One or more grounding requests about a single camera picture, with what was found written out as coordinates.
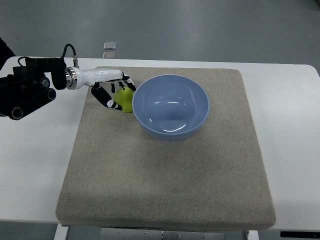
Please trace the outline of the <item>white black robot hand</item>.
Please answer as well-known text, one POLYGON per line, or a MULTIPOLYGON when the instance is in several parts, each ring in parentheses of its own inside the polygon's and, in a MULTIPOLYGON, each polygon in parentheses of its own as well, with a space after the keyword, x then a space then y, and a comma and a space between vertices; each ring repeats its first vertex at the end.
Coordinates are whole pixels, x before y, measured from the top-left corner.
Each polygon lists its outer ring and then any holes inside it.
POLYGON ((68 67, 65 74, 66 87, 69 90, 78 90, 83 86, 89 86, 91 87, 91 94, 106 108, 122 111, 122 107, 100 86, 100 83, 110 83, 113 94, 124 87, 129 87, 134 92, 136 91, 133 80, 118 69, 96 67, 81 70, 76 67, 68 67))

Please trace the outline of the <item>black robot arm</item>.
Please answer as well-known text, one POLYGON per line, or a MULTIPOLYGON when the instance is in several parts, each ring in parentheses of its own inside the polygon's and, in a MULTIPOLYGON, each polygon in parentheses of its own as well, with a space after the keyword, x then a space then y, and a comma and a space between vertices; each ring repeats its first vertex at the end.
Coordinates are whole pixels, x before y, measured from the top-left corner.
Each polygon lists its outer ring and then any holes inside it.
POLYGON ((0 115, 12 120, 25 116, 52 102, 56 90, 69 88, 73 84, 73 74, 67 68, 64 57, 67 48, 73 52, 73 66, 78 67, 76 50, 66 44, 61 57, 20 57, 25 65, 13 67, 13 74, 0 79, 0 115))

